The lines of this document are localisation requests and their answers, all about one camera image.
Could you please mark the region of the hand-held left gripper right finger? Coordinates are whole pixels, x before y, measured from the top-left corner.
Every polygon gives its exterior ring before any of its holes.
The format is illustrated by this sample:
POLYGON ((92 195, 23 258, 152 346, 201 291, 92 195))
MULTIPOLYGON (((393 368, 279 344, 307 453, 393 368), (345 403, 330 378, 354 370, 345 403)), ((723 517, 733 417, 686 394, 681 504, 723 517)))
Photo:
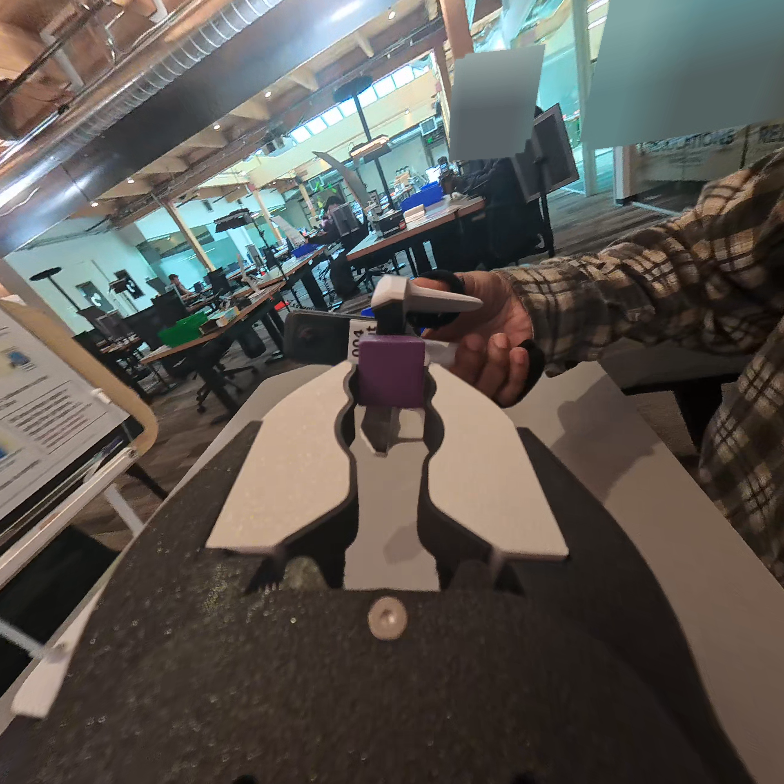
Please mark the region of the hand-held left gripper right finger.
POLYGON ((479 561, 562 562, 568 545, 512 420, 440 365, 426 371, 418 537, 440 575, 479 561))

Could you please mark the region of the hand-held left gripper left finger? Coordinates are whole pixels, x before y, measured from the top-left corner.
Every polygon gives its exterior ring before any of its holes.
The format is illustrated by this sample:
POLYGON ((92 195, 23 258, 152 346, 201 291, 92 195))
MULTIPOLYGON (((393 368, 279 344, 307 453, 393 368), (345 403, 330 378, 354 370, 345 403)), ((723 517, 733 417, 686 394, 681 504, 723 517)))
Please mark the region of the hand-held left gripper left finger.
POLYGON ((206 541, 211 550, 272 556, 346 554, 358 534, 350 451, 356 365, 348 360, 292 391, 263 417, 206 541))

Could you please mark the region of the purple cube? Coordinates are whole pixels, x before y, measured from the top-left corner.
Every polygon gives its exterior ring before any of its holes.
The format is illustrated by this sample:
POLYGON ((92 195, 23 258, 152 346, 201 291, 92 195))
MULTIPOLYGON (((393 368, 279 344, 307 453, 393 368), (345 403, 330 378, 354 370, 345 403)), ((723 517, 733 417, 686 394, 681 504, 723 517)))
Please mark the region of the purple cube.
POLYGON ((358 343, 357 402, 365 407, 424 407, 426 344, 414 336, 367 335, 358 343))

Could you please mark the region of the person's right forearm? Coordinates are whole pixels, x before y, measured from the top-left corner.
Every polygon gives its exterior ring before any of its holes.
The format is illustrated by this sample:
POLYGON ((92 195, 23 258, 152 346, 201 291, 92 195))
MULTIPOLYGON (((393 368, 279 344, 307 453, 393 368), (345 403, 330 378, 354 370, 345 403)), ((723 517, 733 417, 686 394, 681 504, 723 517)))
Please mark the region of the person's right forearm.
POLYGON ((546 368, 614 343, 748 355, 783 314, 783 152, 706 185, 696 205, 607 248, 496 274, 520 299, 546 368))

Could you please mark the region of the person's right hand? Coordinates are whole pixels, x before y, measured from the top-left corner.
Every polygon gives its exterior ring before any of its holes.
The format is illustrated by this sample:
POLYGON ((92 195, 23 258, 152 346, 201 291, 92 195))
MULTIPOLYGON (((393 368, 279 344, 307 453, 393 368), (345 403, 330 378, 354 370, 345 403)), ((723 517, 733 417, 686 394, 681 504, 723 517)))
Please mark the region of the person's right hand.
POLYGON ((482 306, 423 336, 456 343, 452 373, 499 407, 511 407, 522 398, 531 370, 524 344, 533 339, 532 322, 505 275, 477 271, 458 278, 482 306))

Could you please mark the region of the green plastic crate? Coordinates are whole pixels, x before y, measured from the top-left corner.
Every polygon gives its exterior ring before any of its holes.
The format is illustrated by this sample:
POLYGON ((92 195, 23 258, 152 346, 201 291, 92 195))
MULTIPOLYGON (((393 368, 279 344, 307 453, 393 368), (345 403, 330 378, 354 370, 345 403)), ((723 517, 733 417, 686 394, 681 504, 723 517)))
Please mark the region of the green plastic crate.
POLYGON ((201 328, 208 322, 207 313, 197 312, 186 318, 178 320, 172 327, 164 328, 158 332, 162 345, 168 348, 178 348, 186 343, 203 336, 201 328))

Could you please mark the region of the wooden desk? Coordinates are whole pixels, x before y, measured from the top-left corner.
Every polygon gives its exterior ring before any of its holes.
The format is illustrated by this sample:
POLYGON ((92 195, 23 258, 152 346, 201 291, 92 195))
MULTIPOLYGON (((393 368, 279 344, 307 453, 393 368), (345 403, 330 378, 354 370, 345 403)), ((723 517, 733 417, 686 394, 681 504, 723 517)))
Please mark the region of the wooden desk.
POLYGON ((485 218, 483 198, 443 198, 406 220, 405 229, 386 237, 370 232, 347 253, 347 260, 361 271, 360 283, 368 288, 386 273, 416 278, 432 269, 483 269, 488 264, 485 218))
POLYGON ((168 358, 184 357, 187 367, 201 379, 207 395, 215 397, 223 406, 224 413, 213 419, 214 424, 229 421, 240 409, 228 387, 235 387, 234 378, 242 372, 257 375, 254 365, 221 369, 221 360, 234 344, 238 344, 250 359, 262 357, 267 348, 256 334, 255 326, 261 323, 282 358, 284 322, 278 315, 276 305, 283 300, 283 285, 272 286, 268 291, 253 299, 247 307, 240 309, 237 316, 225 326, 201 335, 178 347, 163 346, 142 359, 142 365, 152 365, 168 358))

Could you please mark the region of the white tablet stand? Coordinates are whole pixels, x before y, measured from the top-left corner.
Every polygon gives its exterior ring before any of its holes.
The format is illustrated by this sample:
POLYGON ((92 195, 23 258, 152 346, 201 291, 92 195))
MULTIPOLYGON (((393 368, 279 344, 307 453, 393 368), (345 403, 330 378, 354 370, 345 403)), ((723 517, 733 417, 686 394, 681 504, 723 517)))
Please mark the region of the white tablet stand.
MULTIPOLYGON (((100 495, 120 516, 133 538, 141 534, 144 524, 117 485, 120 475, 135 468, 139 457, 137 450, 127 447, 101 467, 89 469, 82 481, 73 486, 71 493, 50 514, 2 554, 1 586, 6 587, 73 523, 80 511, 100 495)), ((16 718, 43 718, 52 707, 75 648, 107 581, 108 577, 102 575, 45 642, 38 642, 18 625, 2 619, 2 639, 25 652, 31 662, 2 694, 1 731, 6 731, 16 718)))

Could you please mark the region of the wood-framed instruction board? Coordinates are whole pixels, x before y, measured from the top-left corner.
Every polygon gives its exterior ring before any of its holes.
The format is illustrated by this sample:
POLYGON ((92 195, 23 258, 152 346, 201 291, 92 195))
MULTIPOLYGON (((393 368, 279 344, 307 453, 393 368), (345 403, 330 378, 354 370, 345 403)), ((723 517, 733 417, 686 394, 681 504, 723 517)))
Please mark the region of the wood-framed instruction board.
POLYGON ((117 457, 148 452, 158 430, 151 407, 66 328, 2 298, 2 551, 117 457))

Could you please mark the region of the black floor lamp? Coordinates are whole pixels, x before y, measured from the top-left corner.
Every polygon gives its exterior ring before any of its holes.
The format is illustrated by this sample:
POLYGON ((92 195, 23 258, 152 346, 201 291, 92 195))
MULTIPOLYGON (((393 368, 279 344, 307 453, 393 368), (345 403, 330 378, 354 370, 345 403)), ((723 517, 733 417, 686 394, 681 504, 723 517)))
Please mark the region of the black floor lamp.
POLYGON ((56 276, 61 267, 50 267, 36 271, 28 281, 46 307, 61 321, 66 322, 71 313, 71 300, 56 276))
POLYGON ((359 76, 335 88, 333 91, 333 97, 336 103, 343 103, 347 100, 351 100, 353 102, 355 110, 360 119, 362 130, 365 133, 365 144, 361 145, 361 147, 369 148, 370 151, 366 151, 366 152, 356 151, 356 152, 351 152, 350 155, 352 156, 352 158, 356 158, 358 161, 360 159, 367 158, 368 160, 372 160, 375 163, 379 179, 381 181, 381 184, 383 185, 383 191, 387 197, 388 206, 390 208, 394 208, 396 207, 396 204, 390 192, 389 185, 387 183, 387 177, 385 176, 383 167, 380 162, 381 153, 384 151, 388 151, 388 143, 382 143, 381 141, 379 141, 379 137, 376 138, 372 136, 372 133, 370 131, 365 116, 364 108, 361 105, 360 98, 359 98, 361 93, 364 93, 371 87, 372 87, 372 79, 369 76, 359 76))

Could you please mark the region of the person's plaid shirt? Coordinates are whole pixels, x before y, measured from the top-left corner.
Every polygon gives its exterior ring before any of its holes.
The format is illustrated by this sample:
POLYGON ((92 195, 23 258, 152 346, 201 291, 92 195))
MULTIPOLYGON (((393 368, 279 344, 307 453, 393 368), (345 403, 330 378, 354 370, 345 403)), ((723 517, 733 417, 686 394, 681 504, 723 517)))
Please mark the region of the person's plaid shirt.
POLYGON ((774 579, 783 583, 782 364, 758 355, 706 429, 699 484, 774 579))

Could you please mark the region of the grey monitor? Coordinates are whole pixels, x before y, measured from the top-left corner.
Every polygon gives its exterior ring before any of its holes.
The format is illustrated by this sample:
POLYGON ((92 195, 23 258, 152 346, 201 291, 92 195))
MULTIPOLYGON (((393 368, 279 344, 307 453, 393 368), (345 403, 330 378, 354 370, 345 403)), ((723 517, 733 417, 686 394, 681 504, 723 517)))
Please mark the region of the grey monitor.
POLYGON ((564 123, 555 103, 534 118, 524 151, 511 159, 524 201, 530 203, 579 179, 579 171, 564 123))

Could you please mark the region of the silver ventilation duct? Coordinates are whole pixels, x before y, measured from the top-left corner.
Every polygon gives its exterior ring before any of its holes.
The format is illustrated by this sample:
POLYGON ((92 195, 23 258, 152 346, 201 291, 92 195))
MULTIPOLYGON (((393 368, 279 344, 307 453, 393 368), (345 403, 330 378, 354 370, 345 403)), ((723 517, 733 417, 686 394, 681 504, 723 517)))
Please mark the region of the silver ventilation duct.
POLYGON ((142 168, 380 15, 386 2, 224 2, 144 41, 80 104, 58 146, 87 169, 142 168))

